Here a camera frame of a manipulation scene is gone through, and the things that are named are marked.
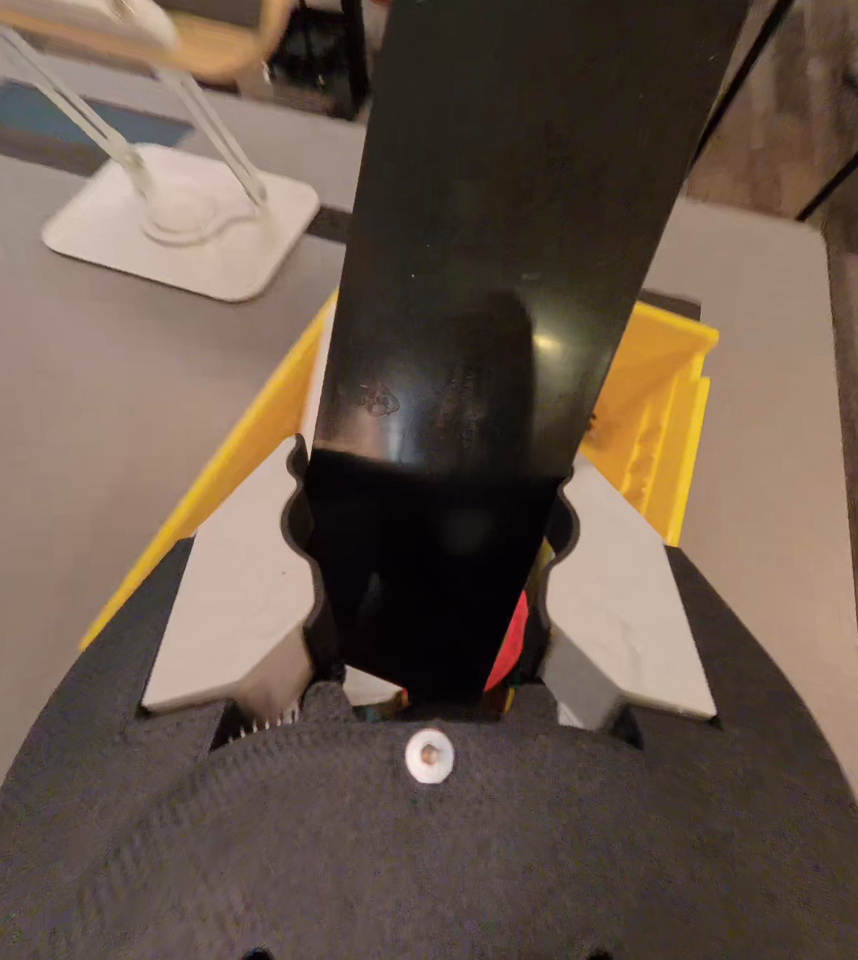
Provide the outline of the black fabric piece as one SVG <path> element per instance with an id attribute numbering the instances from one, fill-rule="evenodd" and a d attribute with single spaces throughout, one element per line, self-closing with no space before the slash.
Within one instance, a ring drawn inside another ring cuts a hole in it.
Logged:
<path id="1" fill-rule="evenodd" d="M 308 471 L 337 662 L 481 698 L 747 8 L 390 3 Z"/>

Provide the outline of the small red object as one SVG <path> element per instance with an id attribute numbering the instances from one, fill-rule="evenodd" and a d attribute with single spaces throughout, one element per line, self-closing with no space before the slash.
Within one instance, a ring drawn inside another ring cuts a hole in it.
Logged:
<path id="1" fill-rule="evenodd" d="M 518 667 L 525 649 L 529 616 L 529 597 L 525 591 L 522 591 L 486 680 L 484 693 L 488 694 L 501 685 Z"/>

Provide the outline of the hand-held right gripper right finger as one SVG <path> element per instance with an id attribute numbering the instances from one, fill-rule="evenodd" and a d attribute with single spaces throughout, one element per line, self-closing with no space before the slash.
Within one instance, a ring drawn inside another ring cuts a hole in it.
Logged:
<path id="1" fill-rule="evenodd" d="M 560 491 L 571 522 L 547 570 L 539 667 L 560 721 L 615 721 L 627 706 L 717 715 L 662 536 L 589 461 Z"/>

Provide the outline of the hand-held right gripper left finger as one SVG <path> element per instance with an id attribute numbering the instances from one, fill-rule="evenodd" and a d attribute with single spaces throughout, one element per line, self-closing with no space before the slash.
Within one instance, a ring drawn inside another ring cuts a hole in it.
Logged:
<path id="1" fill-rule="evenodd" d="M 150 713 L 221 700 L 244 714 L 297 710 L 322 610 L 306 466 L 304 440 L 284 439 L 197 529 L 143 694 Z"/>

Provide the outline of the white board stand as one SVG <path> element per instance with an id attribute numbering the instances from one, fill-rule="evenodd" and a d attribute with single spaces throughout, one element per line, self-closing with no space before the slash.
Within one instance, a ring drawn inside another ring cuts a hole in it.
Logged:
<path id="1" fill-rule="evenodd" d="M 0 26 L 1 56 L 108 156 L 43 226 L 47 248 L 219 302 L 237 304 L 261 294 L 319 211 L 315 188 L 260 171 L 190 74 L 111 58 L 147 67 L 182 102 L 220 160 L 130 142 L 28 39 L 89 54 Z"/>

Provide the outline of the yellow plastic bin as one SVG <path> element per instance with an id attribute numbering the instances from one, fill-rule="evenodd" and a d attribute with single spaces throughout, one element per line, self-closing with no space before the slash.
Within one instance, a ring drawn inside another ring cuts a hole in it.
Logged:
<path id="1" fill-rule="evenodd" d="M 79 642 L 102 629 L 178 541 L 197 528 L 302 427 L 331 294 L 165 520 Z M 640 296 L 579 447 L 668 546 L 678 546 L 699 452 L 719 332 Z"/>

